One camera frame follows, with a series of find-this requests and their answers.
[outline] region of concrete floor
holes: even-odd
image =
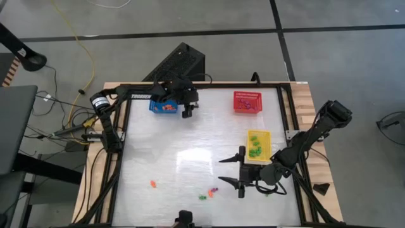
[[[126,0],[93,1],[120,5]],[[276,3],[283,28],[405,21],[402,1]],[[132,0],[122,9],[104,9],[82,0],[57,0],[56,4],[79,35],[275,28],[267,0]],[[21,38],[71,36],[48,0],[8,1],[0,12],[0,22]],[[384,138],[375,126],[384,115],[405,109],[404,38],[405,30],[285,34],[296,80],[309,82],[315,106],[337,99],[353,111],[353,121],[345,129],[333,131],[325,141],[342,214],[349,224],[403,227],[405,222],[405,149]],[[289,79],[277,34],[85,41],[96,62],[96,79],[88,94],[99,91],[107,81],[142,80],[180,42],[206,55],[206,71],[214,80],[249,80],[255,71],[262,80]],[[48,64],[58,71],[60,100],[72,102],[77,89],[90,78],[85,52],[73,41],[27,45],[48,57]],[[50,69],[26,72],[20,67],[13,86],[36,84],[52,94],[52,76]],[[88,97],[81,98],[79,104],[89,105]],[[38,110],[49,105],[41,99],[35,102]],[[30,124],[52,132],[60,128],[61,115],[56,106],[46,117],[31,117]],[[22,149],[32,148],[41,153],[60,149],[51,142],[23,141]],[[34,207],[29,226],[67,223],[72,205],[74,201]]]

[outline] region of yellow tray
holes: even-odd
[[[252,141],[251,138],[256,136],[257,139]],[[251,161],[262,161],[268,162],[271,157],[271,141],[270,141],[270,131],[267,130],[248,130],[247,131],[247,159]],[[258,146],[261,146],[261,154],[259,156],[251,157],[249,152],[251,149],[257,149],[258,146],[255,146],[253,143],[259,142]]]

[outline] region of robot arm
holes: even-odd
[[[299,161],[300,156],[311,148],[312,144],[319,140],[320,137],[327,137],[329,132],[335,128],[345,127],[351,121],[352,112],[341,105],[338,101],[326,102],[315,116],[312,127],[306,132],[296,134],[290,141],[289,146],[279,150],[270,158],[272,161],[269,165],[252,165],[244,163],[246,149],[244,146],[239,148],[239,153],[232,158],[222,160],[220,162],[240,162],[239,180],[229,177],[219,177],[219,179],[230,183],[239,191],[239,198],[244,197],[245,187],[256,187],[263,194],[286,194],[285,189],[279,183],[282,176],[288,177],[293,175],[293,178],[303,188],[308,195],[325,222],[339,223],[324,209],[321,203],[316,199],[310,188],[294,170]],[[269,186],[274,186],[273,189],[268,189],[258,185],[258,181],[264,181]],[[280,186],[284,192],[277,191]]]
[[[113,104],[110,104],[107,96],[116,94]],[[121,153],[123,146],[116,130],[111,123],[111,114],[128,99],[151,99],[155,102],[166,102],[169,99],[184,105],[183,118],[192,116],[194,105],[191,102],[198,101],[198,93],[192,82],[186,78],[175,78],[171,82],[150,85],[122,84],[114,89],[105,89],[93,95],[90,101],[96,115],[101,121],[103,132],[101,142],[107,153]]]

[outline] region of blue bin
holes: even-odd
[[[164,103],[158,103],[151,101],[149,104],[149,110],[154,113],[176,113],[177,112],[177,102],[169,100]]]

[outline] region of red bin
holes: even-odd
[[[234,91],[234,110],[242,113],[262,111],[260,92]]]

